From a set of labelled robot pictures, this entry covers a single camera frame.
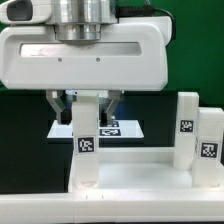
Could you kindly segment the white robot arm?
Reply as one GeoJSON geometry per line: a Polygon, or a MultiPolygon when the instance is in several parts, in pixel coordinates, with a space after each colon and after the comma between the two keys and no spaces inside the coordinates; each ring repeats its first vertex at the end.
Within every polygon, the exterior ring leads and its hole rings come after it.
{"type": "Polygon", "coordinates": [[[124,91],[160,91],[168,82],[175,19],[150,3],[5,0],[0,23],[0,82],[46,90],[59,113],[61,91],[107,91],[101,121],[109,123],[124,91]]]}

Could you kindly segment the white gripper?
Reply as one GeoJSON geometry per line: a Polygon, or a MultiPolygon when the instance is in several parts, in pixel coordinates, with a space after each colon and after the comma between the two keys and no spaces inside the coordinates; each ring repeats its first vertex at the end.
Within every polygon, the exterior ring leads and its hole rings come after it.
{"type": "Polygon", "coordinates": [[[9,89],[44,89],[60,125],[71,109],[63,91],[109,90],[101,123],[112,124],[123,91],[160,91],[168,83],[169,18],[122,18],[101,28],[98,41],[58,41],[51,26],[0,32],[0,81],[9,89]]]}

